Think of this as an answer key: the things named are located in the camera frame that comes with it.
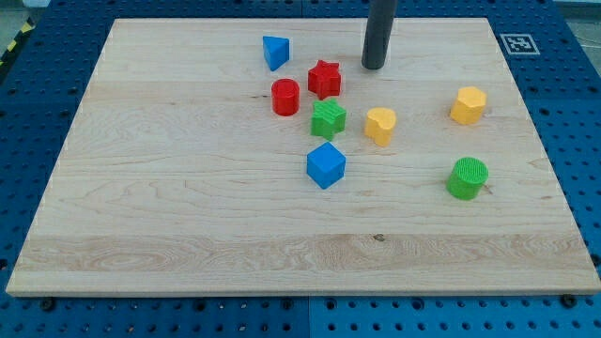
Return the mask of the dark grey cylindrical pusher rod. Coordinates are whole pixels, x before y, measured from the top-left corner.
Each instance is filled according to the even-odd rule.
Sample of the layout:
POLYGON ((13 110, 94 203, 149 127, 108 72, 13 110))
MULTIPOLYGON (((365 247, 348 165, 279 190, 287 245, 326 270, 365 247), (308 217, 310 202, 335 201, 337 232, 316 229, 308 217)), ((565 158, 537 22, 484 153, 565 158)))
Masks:
POLYGON ((372 0, 367 18, 362 66, 365 69, 381 69, 386 61, 397 0, 372 0))

